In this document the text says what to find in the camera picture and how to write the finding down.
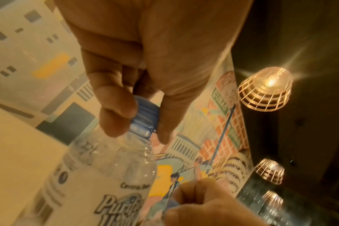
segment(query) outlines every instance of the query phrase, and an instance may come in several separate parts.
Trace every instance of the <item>bottle label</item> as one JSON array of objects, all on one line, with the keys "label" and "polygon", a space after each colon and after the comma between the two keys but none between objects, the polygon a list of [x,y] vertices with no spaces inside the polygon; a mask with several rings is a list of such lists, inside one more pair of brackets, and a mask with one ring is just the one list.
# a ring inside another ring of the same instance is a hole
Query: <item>bottle label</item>
[{"label": "bottle label", "polygon": [[19,218],[31,216],[42,226],[131,226],[150,188],[102,173],[67,153]]}]

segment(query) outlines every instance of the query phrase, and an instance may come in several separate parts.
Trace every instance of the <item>clear plastic bottle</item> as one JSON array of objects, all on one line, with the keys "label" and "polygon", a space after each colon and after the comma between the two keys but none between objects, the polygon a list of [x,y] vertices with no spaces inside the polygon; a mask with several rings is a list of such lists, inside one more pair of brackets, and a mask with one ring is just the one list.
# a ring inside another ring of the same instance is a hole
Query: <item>clear plastic bottle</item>
[{"label": "clear plastic bottle", "polygon": [[130,130],[80,135],[14,226],[132,226],[156,178],[150,136],[159,108],[136,97]]}]

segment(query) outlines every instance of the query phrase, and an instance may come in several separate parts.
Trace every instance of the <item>mural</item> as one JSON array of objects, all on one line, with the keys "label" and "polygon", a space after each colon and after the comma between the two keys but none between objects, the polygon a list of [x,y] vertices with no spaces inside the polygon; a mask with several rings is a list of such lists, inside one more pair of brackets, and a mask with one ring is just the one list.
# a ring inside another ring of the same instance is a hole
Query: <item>mural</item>
[{"label": "mural", "polygon": [[[66,145],[99,128],[79,45],[52,0],[0,1],[0,108]],[[230,56],[170,143],[151,139],[158,174],[139,223],[160,217],[187,181],[213,177],[232,195],[240,191],[253,164]]]}]

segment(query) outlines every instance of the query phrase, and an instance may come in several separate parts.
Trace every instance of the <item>hand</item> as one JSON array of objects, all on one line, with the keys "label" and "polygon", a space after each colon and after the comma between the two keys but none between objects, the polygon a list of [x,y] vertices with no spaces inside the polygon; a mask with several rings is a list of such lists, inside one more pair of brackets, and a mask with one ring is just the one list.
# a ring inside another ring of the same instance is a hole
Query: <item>hand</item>
[{"label": "hand", "polygon": [[181,205],[166,211],[166,226],[267,226],[214,179],[181,184],[172,198]]},{"label": "hand", "polygon": [[168,143],[228,54],[252,0],[56,0],[82,48],[109,136],[137,113],[133,95],[164,92],[157,128]]}]

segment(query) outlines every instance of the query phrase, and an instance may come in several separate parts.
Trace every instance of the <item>blue pole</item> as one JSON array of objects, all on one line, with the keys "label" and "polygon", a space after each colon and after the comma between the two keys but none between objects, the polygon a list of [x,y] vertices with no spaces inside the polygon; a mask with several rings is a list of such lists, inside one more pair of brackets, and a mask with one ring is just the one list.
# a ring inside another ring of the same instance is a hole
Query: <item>blue pole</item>
[{"label": "blue pole", "polygon": [[217,155],[219,146],[221,145],[222,139],[223,139],[223,137],[224,137],[224,134],[225,134],[226,129],[228,128],[228,125],[229,125],[229,123],[230,123],[230,119],[231,119],[232,116],[233,116],[234,110],[235,110],[235,105],[233,105],[232,110],[230,111],[229,118],[228,118],[228,120],[226,121],[225,127],[224,127],[224,129],[223,129],[222,134],[221,134],[221,137],[219,138],[219,141],[218,141],[218,144],[217,144],[217,146],[216,146],[216,148],[215,148],[215,151],[214,151],[212,160],[211,160],[211,162],[210,162],[210,165],[212,165],[212,163],[213,163],[213,161],[214,161],[214,159],[215,159],[215,156]]}]

